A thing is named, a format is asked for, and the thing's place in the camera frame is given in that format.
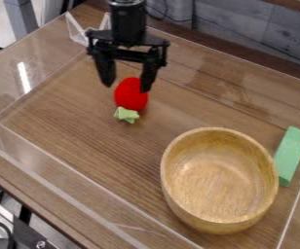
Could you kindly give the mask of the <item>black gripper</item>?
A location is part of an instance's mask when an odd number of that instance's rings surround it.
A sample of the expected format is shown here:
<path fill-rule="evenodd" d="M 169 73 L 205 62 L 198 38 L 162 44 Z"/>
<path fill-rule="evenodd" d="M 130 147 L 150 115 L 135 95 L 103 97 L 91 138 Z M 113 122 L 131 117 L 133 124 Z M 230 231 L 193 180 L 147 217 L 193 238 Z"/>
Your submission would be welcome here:
<path fill-rule="evenodd" d="M 149 92 L 159 68 L 167 65 L 170 41 L 150 32 L 145 32 L 137 41 L 122 41 L 114 38 L 111 30 L 93 28 L 85 31 L 85 36 L 87 38 L 87 54 L 95 61 L 102 84 L 109 88 L 117 80 L 115 60 L 138 62 L 143 63 L 141 91 Z"/>

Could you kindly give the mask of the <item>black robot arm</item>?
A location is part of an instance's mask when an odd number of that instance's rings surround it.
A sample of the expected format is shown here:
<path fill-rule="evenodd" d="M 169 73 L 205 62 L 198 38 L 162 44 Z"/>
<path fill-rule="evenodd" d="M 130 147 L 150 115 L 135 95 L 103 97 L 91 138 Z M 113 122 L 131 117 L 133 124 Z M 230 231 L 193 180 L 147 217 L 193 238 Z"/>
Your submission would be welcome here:
<path fill-rule="evenodd" d="M 111 28 L 85 32 L 102 84 L 117 80 L 117 61 L 142 64 L 139 91 L 149 92 L 167 65 L 170 41 L 147 32 L 146 0 L 109 0 Z"/>

